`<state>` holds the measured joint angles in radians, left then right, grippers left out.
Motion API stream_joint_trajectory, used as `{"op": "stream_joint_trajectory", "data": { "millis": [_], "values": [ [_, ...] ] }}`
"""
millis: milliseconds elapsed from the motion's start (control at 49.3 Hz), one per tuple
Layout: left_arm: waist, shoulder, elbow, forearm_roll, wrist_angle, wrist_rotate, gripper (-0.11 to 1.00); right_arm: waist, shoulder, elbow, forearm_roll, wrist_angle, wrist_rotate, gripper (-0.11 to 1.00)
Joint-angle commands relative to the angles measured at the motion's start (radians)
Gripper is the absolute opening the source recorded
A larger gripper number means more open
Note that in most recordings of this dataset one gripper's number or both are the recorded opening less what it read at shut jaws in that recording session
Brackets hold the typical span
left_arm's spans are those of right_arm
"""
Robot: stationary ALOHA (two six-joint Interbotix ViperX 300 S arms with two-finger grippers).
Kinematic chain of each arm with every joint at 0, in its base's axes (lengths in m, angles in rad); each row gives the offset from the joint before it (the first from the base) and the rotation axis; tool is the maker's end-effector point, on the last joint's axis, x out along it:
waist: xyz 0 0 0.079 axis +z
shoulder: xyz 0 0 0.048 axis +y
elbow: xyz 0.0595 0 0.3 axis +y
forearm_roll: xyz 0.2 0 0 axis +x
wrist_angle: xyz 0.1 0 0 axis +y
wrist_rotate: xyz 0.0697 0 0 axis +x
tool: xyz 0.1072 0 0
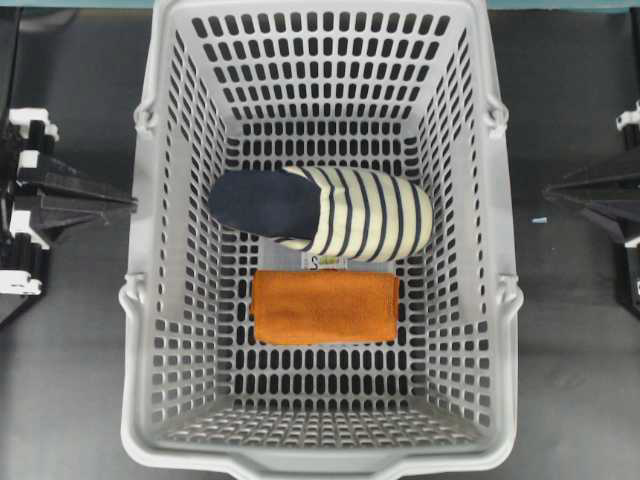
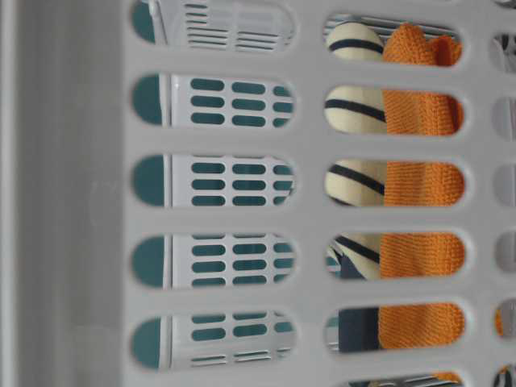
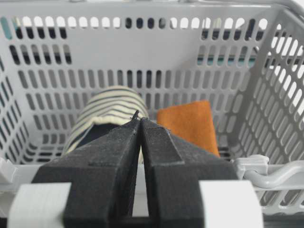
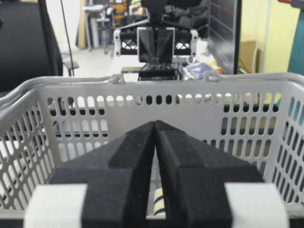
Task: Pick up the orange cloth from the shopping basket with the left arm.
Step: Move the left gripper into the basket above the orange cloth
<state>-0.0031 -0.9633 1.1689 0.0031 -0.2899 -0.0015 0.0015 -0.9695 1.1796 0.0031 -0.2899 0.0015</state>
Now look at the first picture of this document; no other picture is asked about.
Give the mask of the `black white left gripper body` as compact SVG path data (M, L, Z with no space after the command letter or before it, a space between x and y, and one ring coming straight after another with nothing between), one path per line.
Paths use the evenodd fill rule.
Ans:
M37 233L38 187L19 179L53 151L58 127L44 108L12 108L1 121L1 323L9 324L46 293L51 245Z

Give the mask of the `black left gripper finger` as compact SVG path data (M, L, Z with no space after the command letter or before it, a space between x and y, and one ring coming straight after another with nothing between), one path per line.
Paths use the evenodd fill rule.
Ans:
M32 231L48 245L53 245L76 231L111 226L128 220L130 215L130 206L110 206L99 210L40 207L32 213Z
M40 206L50 210L135 210L137 200L109 183L45 154L38 155Z

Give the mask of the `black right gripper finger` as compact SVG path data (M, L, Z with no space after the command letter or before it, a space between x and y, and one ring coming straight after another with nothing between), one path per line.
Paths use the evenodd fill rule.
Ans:
M543 195L548 200L573 202L629 201L630 194L621 186L628 172L626 160L588 165L565 175L559 183L547 186Z
M592 224L603 229L611 241L623 245L625 248L639 246L639 208L632 207L630 211L611 211L596 204L582 208L580 215Z

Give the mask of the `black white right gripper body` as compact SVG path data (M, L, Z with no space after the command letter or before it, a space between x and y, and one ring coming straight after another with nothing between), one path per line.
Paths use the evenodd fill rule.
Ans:
M624 224L624 264L629 310L639 317L639 101L635 107L616 118L617 130L623 135L625 160L629 172L621 186L630 194Z

